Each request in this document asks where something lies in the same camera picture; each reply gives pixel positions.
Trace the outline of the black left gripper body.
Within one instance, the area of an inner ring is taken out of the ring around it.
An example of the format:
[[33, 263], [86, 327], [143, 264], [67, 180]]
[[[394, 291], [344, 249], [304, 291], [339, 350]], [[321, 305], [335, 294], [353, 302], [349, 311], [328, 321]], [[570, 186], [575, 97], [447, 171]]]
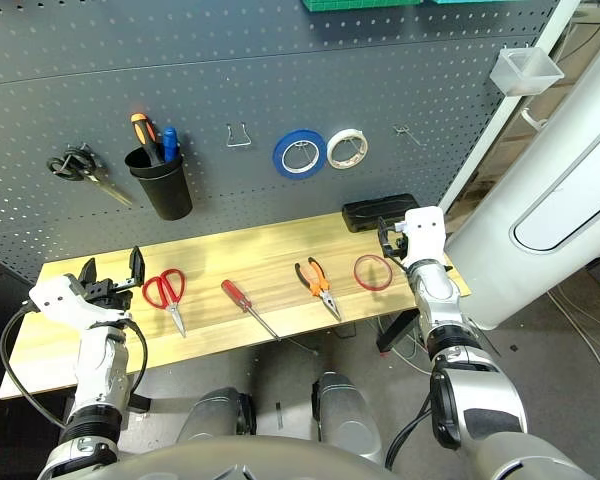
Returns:
[[131, 307], [133, 293], [130, 291], [131, 286], [125, 282], [116, 283], [105, 279], [97, 282], [81, 281], [80, 284], [84, 287], [86, 302], [91, 305], [124, 311]]

